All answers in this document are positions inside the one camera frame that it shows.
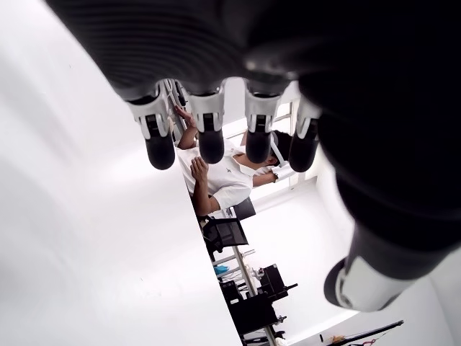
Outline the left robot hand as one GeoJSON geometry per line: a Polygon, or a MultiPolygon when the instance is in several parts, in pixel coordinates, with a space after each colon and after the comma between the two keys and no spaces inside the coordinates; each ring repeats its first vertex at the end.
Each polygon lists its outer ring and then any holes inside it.
{"type": "Polygon", "coordinates": [[[157,169],[174,163],[163,82],[186,89],[202,158],[223,156],[223,81],[246,84],[247,152],[269,154],[296,81],[289,162],[321,146],[355,220],[326,299],[379,311],[460,247],[458,1],[50,1],[130,107],[157,169]]]}

